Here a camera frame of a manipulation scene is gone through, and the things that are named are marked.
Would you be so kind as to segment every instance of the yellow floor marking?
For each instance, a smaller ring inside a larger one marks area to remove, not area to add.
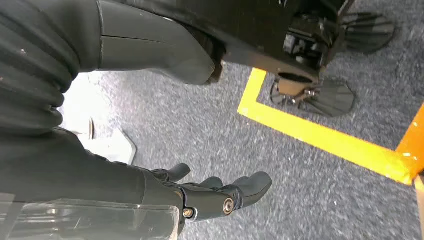
[[[421,153],[418,151],[419,143],[422,145],[424,138],[422,133],[424,107],[421,108],[421,114],[417,115],[419,119],[414,120],[411,125],[415,131],[413,133],[408,131],[405,135],[406,139],[402,140],[405,144],[401,143],[399,151],[393,151],[258,103],[257,98],[266,75],[266,71],[253,69],[238,107],[238,113],[403,184],[411,185],[417,172],[424,169],[423,151]]]

